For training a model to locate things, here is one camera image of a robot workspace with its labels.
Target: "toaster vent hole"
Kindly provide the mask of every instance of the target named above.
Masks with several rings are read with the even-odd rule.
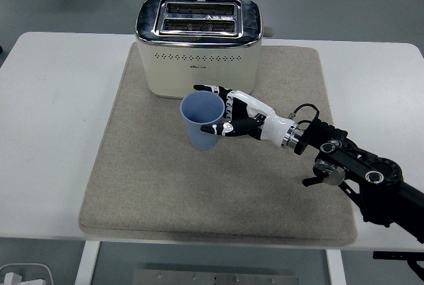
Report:
[[[218,3],[168,3],[168,13],[191,15],[234,15],[234,5]]]
[[[159,54],[159,53],[155,53],[154,55],[155,58],[157,59],[168,59],[168,60],[183,60],[183,61],[210,61],[210,62],[220,62],[220,61],[224,61],[224,62],[234,62],[234,61],[240,61],[242,59],[242,57],[240,55],[238,56],[200,56],[200,55],[179,55],[179,54]]]

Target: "blue cup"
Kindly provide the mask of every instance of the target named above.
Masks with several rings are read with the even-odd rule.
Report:
[[[195,91],[183,98],[180,111],[193,147],[207,150],[215,146],[218,136],[204,133],[200,127],[221,123],[225,111],[224,101],[210,91]]]

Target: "robotic arm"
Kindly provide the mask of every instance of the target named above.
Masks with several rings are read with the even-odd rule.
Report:
[[[312,104],[299,106],[288,118],[256,98],[221,86],[195,85],[196,90],[217,93],[226,105],[219,125],[202,126],[201,130],[222,136],[250,135],[269,140],[282,148],[292,148],[298,155],[309,145],[319,152],[313,165],[314,177],[303,180],[304,186],[326,183],[338,186],[359,208],[364,221],[389,227],[395,222],[424,243],[424,194],[403,182],[401,168],[394,161],[358,148],[347,138],[346,131],[321,121]],[[295,114],[305,106],[316,110],[312,121],[296,123]],[[308,122],[305,130],[300,123]],[[356,193],[345,180],[359,185]]]

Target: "cream toaster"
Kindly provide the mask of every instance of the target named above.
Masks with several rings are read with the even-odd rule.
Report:
[[[146,0],[135,35],[149,89],[183,98],[195,84],[250,93],[262,31],[251,0]]]

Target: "felt mat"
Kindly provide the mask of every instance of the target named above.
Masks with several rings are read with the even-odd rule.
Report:
[[[314,103],[331,122],[316,50],[263,46],[252,96],[287,117]],[[339,246],[356,227],[350,200],[334,186],[304,187],[317,150],[249,136],[191,147],[180,100],[147,87],[138,48],[129,52],[79,214],[82,231],[107,237]],[[305,109],[296,120],[312,119]]]

